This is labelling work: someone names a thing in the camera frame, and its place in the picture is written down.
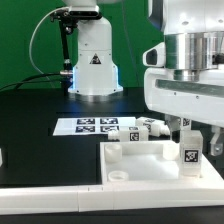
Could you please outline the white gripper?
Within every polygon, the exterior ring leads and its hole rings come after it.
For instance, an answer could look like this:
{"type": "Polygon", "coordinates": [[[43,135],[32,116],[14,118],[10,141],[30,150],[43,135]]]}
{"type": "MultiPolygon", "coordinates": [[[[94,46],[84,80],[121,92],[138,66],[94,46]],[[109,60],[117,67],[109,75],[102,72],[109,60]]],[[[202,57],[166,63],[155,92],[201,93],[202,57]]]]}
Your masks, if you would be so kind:
{"type": "Polygon", "coordinates": [[[187,118],[213,125],[210,153],[224,152],[224,69],[202,71],[198,82],[186,82],[174,80],[168,69],[148,68],[144,98],[149,110],[168,114],[165,121],[171,140],[180,140],[179,117],[187,118]]]}

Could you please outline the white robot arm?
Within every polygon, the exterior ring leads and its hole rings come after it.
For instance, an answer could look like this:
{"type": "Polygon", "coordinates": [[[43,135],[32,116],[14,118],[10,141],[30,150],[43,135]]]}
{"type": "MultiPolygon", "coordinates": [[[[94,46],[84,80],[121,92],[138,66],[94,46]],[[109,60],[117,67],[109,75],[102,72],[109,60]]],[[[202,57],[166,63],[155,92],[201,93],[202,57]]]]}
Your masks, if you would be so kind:
{"type": "MultiPolygon", "coordinates": [[[[122,90],[112,62],[110,23],[100,3],[121,0],[62,0],[68,29],[76,25],[78,62],[65,73],[72,94],[106,97],[122,90]]],[[[148,0],[148,18],[164,40],[144,52],[144,98],[168,124],[189,120],[212,126],[210,152],[224,153],[224,0],[148,0]]]]}

